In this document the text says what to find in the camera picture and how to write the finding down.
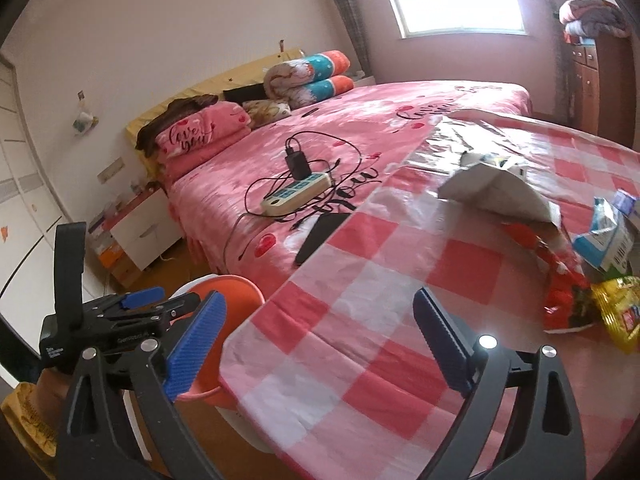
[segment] wooden dresser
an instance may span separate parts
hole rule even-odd
[[[571,126],[632,147],[636,71],[629,39],[603,34],[595,45],[569,45],[573,58]]]

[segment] blue package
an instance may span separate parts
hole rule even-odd
[[[635,196],[627,193],[626,191],[619,189],[613,197],[613,207],[622,212],[629,221],[640,230],[640,200]]]
[[[590,230],[576,237],[574,250],[609,278],[615,278],[628,275],[628,256],[634,242],[622,212],[603,198],[596,198]]]

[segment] yellow headboard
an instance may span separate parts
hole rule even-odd
[[[237,66],[231,70],[223,72],[222,74],[218,74],[217,76],[213,76],[210,79],[191,86],[182,92],[169,97],[166,101],[151,108],[151,110],[147,110],[145,113],[140,115],[140,117],[133,119],[126,127],[127,139],[129,139],[129,142],[135,146],[136,141],[138,140],[138,132],[140,131],[140,128],[158,117],[158,115],[164,113],[169,106],[169,103],[174,99],[194,97],[202,94],[216,94],[220,96],[220,99],[224,99],[224,96],[222,95],[224,90],[232,90],[242,86],[261,83],[264,80],[264,73],[272,66],[283,61],[299,59],[304,57],[304,55],[304,52],[299,48],[290,48],[284,52]],[[140,161],[142,161],[142,164],[145,165],[146,172],[149,174],[149,177],[155,178],[158,175],[158,165],[153,160],[146,158],[143,152],[136,150],[136,153],[138,154]]]

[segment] pink wall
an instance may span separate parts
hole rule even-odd
[[[379,83],[429,79],[517,83],[529,90],[535,111],[553,113],[552,42],[556,38],[551,21],[554,18],[544,0],[520,0],[527,36],[440,34],[405,40],[400,38],[389,0],[358,2],[364,15],[372,70]]]

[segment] white nightstand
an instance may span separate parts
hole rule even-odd
[[[169,215],[169,201],[161,189],[145,193],[127,205],[109,231],[140,270],[182,238],[178,224]]]

